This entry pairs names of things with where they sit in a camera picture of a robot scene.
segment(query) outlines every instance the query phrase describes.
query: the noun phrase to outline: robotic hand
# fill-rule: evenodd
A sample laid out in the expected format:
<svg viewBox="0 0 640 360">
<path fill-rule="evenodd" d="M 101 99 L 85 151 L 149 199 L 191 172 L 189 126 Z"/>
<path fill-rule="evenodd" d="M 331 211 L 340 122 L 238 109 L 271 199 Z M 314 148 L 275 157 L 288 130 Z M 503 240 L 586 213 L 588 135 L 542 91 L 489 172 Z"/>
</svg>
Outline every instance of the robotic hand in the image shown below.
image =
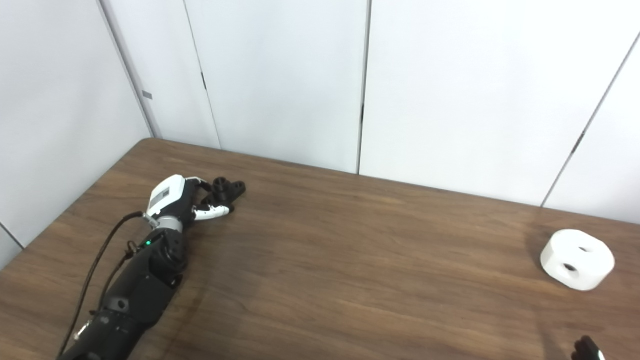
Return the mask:
<svg viewBox="0 0 640 360">
<path fill-rule="evenodd" d="M 208 195 L 193 205 L 198 188 Z M 182 235 L 193 221 L 231 213 L 245 192 L 243 182 L 224 177 L 209 184 L 199 177 L 174 175 L 151 193 L 143 217 L 151 233 L 137 246 L 131 262 L 104 294 L 98 310 L 76 335 L 76 343 L 58 360 L 125 360 L 144 332 L 153 327 L 182 282 L 187 267 Z"/>
</svg>

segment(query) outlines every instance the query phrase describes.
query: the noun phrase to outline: wood grain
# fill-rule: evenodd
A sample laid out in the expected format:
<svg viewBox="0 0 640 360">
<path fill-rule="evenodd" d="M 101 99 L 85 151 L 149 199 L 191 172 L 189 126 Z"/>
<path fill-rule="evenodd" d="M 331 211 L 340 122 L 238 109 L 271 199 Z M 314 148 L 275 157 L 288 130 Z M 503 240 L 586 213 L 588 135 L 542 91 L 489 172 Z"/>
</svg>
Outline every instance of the wood grain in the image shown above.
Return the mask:
<svg viewBox="0 0 640 360">
<path fill-rule="evenodd" d="M 188 232 L 179 294 L 131 359 L 567 360 L 591 335 L 640 354 L 640 226 L 144 140 L 0 272 L 0 359 L 52 359 L 111 227 L 172 174 L 247 184 L 237 210 Z M 609 244 L 582 293 L 541 269 L 555 231 Z M 81 321 L 127 240 L 98 267 Z"/>
</svg>

